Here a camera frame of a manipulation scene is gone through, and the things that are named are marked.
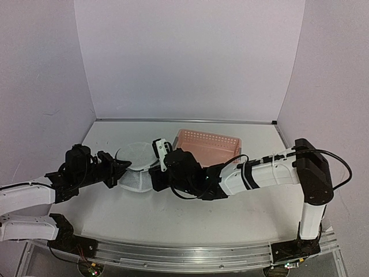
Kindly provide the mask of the white mesh laundry bag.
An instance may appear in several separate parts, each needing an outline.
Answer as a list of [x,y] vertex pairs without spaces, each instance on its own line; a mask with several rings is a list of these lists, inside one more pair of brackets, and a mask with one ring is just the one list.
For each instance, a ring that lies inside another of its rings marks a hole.
[[131,162],[127,171],[118,181],[120,187],[135,193],[146,193],[152,190],[149,169],[157,164],[158,158],[149,143],[128,144],[117,150],[115,159]]

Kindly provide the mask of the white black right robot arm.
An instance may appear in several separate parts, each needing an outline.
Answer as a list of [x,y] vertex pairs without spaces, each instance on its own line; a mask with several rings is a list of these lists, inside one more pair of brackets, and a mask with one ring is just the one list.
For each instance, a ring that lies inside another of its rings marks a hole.
[[153,190],[170,189],[182,200],[221,200],[271,186],[300,185],[304,203],[296,239],[271,245],[273,263],[304,259],[320,252],[321,224],[334,190],[328,161],[306,139],[260,159],[241,156],[202,167],[189,151],[173,149],[165,139],[153,141],[159,164],[149,169]]

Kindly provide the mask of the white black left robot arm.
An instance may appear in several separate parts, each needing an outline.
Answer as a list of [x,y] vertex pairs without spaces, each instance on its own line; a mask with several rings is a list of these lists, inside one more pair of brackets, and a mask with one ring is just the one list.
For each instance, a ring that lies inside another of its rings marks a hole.
[[[118,160],[100,151],[92,156],[88,147],[75,146],[67,151],[65,162],[53,173],[34,181],[1,187],[1,241],[44,239],[48,246],[72,254],[93,257],[98,242],[81,237],[73,223],[83,220],[97,199],[97,185],[111,189],[118,184],[130,161]],[[17,211],[50,205],[72,216],[56,212],[45,215],[16,215]]]

